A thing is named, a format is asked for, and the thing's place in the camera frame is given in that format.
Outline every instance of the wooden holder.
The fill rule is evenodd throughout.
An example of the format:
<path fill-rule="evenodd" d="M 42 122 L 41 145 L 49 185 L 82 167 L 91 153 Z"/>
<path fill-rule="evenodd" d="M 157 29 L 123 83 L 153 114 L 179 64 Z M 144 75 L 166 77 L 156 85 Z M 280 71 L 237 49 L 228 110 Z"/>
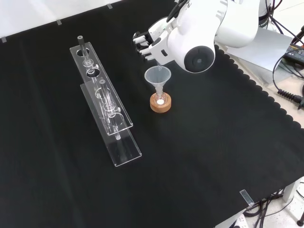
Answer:
<path fill-rule="evenodd" d="M 169 109 L 171 108 L 171 97 L 169 94 L 167 94 L 167 93 L 165 93 L 165 94 L 168 98 L 168 101 L 167 101 L 167 103 L 165 103 L 163 105 L 159 105 L 155 102 L 154 97 L 155 97 L 156 93 L 150 97 L 150 107 L 154 112 L 165 113 L 165 112 L 169 111 Z"/>

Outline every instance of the white wall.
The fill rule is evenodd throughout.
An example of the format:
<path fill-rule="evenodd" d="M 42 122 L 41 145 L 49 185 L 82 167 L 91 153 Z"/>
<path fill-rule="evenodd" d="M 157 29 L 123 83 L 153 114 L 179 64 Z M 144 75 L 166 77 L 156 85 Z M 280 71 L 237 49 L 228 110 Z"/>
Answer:
<path fill-rule="evenodd" d="M 0 38 L 120 0 L 0 0 Z"/>

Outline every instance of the table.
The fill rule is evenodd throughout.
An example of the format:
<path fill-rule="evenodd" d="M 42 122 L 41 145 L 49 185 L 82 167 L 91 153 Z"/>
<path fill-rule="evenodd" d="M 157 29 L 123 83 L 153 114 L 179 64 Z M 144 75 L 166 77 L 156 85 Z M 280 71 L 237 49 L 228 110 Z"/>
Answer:
<path fill-rule="evenodd" d="M 287 114 L 292 116 L 294 121 L 297 121 L 301 126 L 304 125 L 304 111 L 298 110 L 297 104 L 294 104 L 290 102 L 288 99 L 285 99 L 284 97 L 277 94 L 277 89 L 274 85 L 265 85 L 261 83 L 261 80 L 253 73 L 252 70 L 246 65 L 246 62 L 239 59 L 238 57 L 234 55 L 230 55 L 226 52 L 227 47 L 224 45 L 221 45 L 217 43 L 217 45 L 220 47 L 221 50 L 225 52 L 225 54 L 229 55 L 231 59 L 235 61 L 235 64 L 237 64 L 239 69 L 242 69 L 244 71 L 244 74 L 247 74 L 250 79 L 254 80 L 257 85 L 261 86 L 264 91 L 268 92 L 270 96 L 272 96 L 275 99 L 275 102 L 278 102 L 281 105 L 281 108 L 285 109 Z M 291 73 L 288 73 L 285 70 L 280 70 L 280 76 L 286 77 L 287 79 L 282 80 L 281 82 L 278 82 L 277 85 L 279 88 L 282 88 L 283 90 L 286 90 L 290 93 L 296 94 L 296 95 L 302 95 L 302 87 L 303 87 L 303 81 Z M 294 197 L 294 194 L 296 193 L 296 189 L 298 188 L 300 184 L 300 180 L 291 183 L 290 185 L 286 186 L 283 201 L 288 204 Z M 240 211 L 235 216 L 230 217 L 229 219 L 225 220 L 221 224 L 217 225 L 216 228 L 225 228 L 228 227 L 229 224 L 231 224 L 232 221 L 235 221 L 236 218 L 238 218 L 245 210 Z"/>
<path fill-rule="evenodd" d="M 147 5 L 153 15 L 142 10 Z M 132 36 L 173 6 L 124 0 L 1 45 L 6 227 L 211 228 L 247 207 L 241 190 L 258 201 L 303 176 L 303 130 L 219 50 L 210 71 L 195 76 L 168 64 L 172 108 L 150 110 L 153 88 L 143 74 L 155 63 L 142 62 Z M 92 43 L 134 123 L 143 156 L 118 169 L 69 53 L 79 35 Z"/>

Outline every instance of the clear acrylic rack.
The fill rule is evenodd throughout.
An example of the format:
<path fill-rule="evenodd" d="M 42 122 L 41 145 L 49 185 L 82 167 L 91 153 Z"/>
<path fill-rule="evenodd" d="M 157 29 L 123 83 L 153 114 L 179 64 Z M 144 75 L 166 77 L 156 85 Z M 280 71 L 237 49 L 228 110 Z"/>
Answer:
<path fill-rule="evenodd" d="M 84 84 L 80 87 L 115 166 L 142 156 L 129 128 L 133 123 L 90 42 L 70 48 Z"/>

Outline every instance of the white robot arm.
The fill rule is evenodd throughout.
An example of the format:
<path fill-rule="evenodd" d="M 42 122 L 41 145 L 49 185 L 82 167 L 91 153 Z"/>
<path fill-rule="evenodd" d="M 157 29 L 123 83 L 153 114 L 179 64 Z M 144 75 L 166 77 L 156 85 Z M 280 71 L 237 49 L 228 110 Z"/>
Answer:
<path fill-rule="evenodd" d="M 136 33 L 133 41 L 147 60 L 161 65 L 175 60 L 184 70 L 200 73 L 215 60 L 214 41 L 234 48 L 248 45 L 264 10 L 264 0 L 179 0 L 167 18 Z"/>

